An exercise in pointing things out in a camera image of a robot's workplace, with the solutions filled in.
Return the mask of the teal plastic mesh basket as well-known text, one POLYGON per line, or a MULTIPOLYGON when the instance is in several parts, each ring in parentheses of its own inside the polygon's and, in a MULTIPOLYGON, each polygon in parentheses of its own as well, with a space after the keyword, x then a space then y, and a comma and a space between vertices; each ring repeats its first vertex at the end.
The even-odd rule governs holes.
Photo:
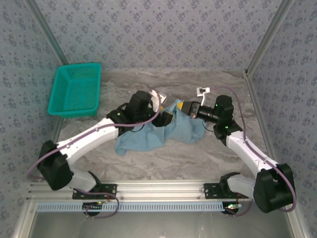
POLYGON ((61 118, 97 115, 101 72, 101 64, 97 62, 58 67, 51 91, 48 114, 61 118))

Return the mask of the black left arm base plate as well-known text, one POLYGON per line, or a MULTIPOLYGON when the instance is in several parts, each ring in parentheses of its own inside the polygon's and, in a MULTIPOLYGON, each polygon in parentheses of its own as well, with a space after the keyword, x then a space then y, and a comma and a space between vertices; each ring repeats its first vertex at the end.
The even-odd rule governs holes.
POLYGON ((82 192, 82 191, 79 191, 78 189, 75 189, 73 191, 73 194, 72 194, 72 199, 75 199, 75 200, 98 200, 98 199, 114 200, 113 196, 106 195, 105 193, 116 196, 117 184, 99 183, 88 192, 82 192))

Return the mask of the small black electronics module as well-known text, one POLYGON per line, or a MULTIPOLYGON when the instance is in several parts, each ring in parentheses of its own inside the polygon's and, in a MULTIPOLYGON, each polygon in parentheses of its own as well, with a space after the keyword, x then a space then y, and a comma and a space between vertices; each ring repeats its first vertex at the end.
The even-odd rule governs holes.
POLYGON ((82 210, 102 210, 101 202, 86 202, 82 204, 82 210))
POLYGON ((224 211, 223 214, 227 215, 235 215, 240 208, 242 208, 242 204, 236 202, 223 202, 224 211))

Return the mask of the aluminium frame crossbar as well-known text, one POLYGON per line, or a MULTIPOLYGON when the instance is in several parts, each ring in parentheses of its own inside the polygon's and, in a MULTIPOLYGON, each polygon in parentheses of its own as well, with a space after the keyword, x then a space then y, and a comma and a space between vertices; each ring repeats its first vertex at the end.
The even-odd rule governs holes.
MULTIPOLYGON (((127 180, 106 181, 117 185, 116 197, 127 202, 198 202, 205 201, 206 180, 127 180)), ((53 191, 46 182, 32 182, 26 201, 71 202, 73 190, 53 191)))

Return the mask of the grey metal panel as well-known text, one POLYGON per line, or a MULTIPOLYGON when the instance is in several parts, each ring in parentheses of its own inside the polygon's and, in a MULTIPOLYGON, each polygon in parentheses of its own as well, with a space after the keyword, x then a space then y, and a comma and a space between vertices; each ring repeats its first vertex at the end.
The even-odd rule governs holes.
POLYGON ((87 219, 83 213, 38 213, 29 238, 294 238, 286 215, 226 217, 217 212, 118 213, 87 219))

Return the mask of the light blue t-shirt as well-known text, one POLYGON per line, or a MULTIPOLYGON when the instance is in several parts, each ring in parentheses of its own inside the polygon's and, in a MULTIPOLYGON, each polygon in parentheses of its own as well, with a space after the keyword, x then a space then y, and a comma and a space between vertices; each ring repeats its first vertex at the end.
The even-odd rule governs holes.
POLYGON ((135 132, 126 132, 119 136, 115 143, 115 151, 123 156, 127 151, 148 152, 163 146, 167 140, 173 139, 182 143, 194 143, 203 138, 206 129, 201 119, 192 119, 177 107, 181 100, 175 100, 164 111, 173 115, 170 124, 155 127, 152 123, 137 126, 135 132))

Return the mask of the aluminium corner post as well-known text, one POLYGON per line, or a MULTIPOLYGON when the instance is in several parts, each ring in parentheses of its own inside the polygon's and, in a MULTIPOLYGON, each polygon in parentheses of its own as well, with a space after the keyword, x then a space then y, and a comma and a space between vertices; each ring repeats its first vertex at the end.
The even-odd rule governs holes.
POLYGON ((69 61, 63 52, 60 44, 57 41, 56 36, 54 35, 53 31, 49 27, 45 16, 42 14, 38 4, 35 0, 23 0, 28 9, 30 10, 34 20, 36 21, 37 25, 39 26, 41 32, 43 33, 47 43, 49 44, 50 48, 52 49, 53 53, 55 54, 57 61, 60 65, 69 65, 69 61))
POLYGON ((248 66, 245 69, 245 74, 248 78, 250 78, 256 70, 294 2, 295 0, 281 0, 276 12, 274 13, 267 29, 265 30, 260 40, 258 47, 256 48, 248 66))

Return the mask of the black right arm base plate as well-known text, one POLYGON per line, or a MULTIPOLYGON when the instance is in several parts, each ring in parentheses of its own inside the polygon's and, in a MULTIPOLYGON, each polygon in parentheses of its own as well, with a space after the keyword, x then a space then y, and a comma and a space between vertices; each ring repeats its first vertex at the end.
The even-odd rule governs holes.
POLYGON ((220 185, 220 183, 204 183, 203 192, 205 199, 237 199, 248 198, 244 195, 232 192, 228 186, 220 185))

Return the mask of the aluminium frame leg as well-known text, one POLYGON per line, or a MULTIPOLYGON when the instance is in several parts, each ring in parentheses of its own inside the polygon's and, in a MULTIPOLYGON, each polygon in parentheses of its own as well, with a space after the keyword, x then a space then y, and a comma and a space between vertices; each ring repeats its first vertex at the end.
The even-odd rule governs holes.
POLYGON ((18 217, 12 238, 28 238, 37 211, 37 202, 26 201, 18 217))
POLYGON ((292 212, 287 213, 287 216, 294 238, 311 238, 299 203, 297 203, 296 208, 292 212))

